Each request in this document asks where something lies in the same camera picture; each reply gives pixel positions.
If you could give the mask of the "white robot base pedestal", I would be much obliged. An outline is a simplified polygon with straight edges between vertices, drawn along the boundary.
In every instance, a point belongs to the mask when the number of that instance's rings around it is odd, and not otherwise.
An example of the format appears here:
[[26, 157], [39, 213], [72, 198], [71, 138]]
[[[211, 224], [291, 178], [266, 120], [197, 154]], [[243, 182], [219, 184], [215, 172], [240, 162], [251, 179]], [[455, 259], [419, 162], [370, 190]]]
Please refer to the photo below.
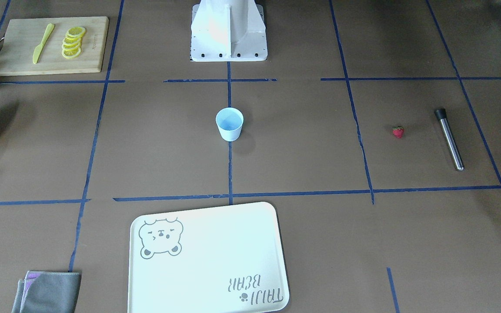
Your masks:
[[264, 10], [254, 0], [201, 0], [192, 7], [190, 29], [193, 62], [267, 59]]

